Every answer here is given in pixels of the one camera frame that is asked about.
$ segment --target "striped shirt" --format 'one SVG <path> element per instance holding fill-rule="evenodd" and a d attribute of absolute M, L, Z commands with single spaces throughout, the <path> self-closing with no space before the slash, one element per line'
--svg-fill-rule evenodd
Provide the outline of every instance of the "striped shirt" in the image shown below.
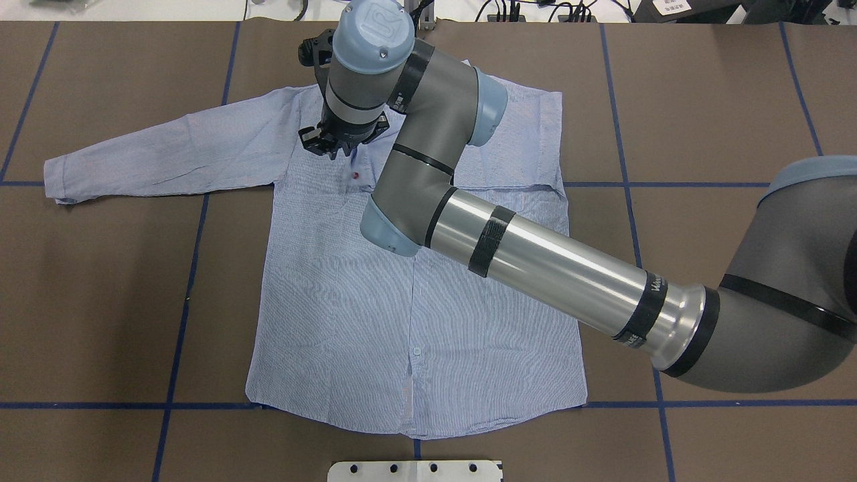
<path fill-rule="evenodd" d="M 461 188 L 567 234 L 561 94 L 503 82 L 494 138 L 468 147 Z M 586 400 L 576 320 L 444 256 L 406 258 L 360 234 L 403 117 L 351 157 L 302 149 L 317 87 L 189 114 L 45 163 L 68 204 L 274 184 L 251 401 L 348 430 L 421 439 L 491 431 Z"/>

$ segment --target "folded sleeve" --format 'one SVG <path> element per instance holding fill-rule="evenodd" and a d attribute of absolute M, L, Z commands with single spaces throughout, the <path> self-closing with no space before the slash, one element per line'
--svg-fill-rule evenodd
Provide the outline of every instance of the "folded sleeve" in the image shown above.
<path fill-rule="evenodd" d="M 45 195 L 73 204 L 275 182 L 297 143 L 299 94 L 308 88 L 275 90 L 48 160 Z"/>

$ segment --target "blue joint cap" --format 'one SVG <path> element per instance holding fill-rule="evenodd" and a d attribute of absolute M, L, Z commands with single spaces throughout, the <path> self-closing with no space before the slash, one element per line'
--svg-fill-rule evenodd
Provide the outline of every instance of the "blue joint cap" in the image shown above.
<path fill-rule="evenodd" d="M 414 49 L 414 21 L 395 0 L 353 0 L 339 17 L 333 55 L 358 74 L 383 74 Z"/>
<path fill-rule="evenodd" d="M 857 156 L 825 155 L 799 160 L 784 167 L 776 175 L 758 203 L 761 204 L 766 197 L 790 185 L 839 176 L 857 176 Z"/>
<path fill-rule="evenodd" d="M 479 84 L 479 100 L 476 103 L 476 125 L 473 126 L 473 136 L 467 142 L 471 146 L 484 146 L 485 142 L 494 135 L 503 114 L 506 112 L 506 104 L 509 102 L 509 94 L 506 88 L 498 81 L 476 70 L 476 79 Z"/>
<path fill-rule="evenodd" d="M 411 241 L 378 209 L 375 200 L 369 197 L 363 218 L 360 220 L 360 234 L 369 242 L 401 256 L 415 256 L 420 245 Z"/>

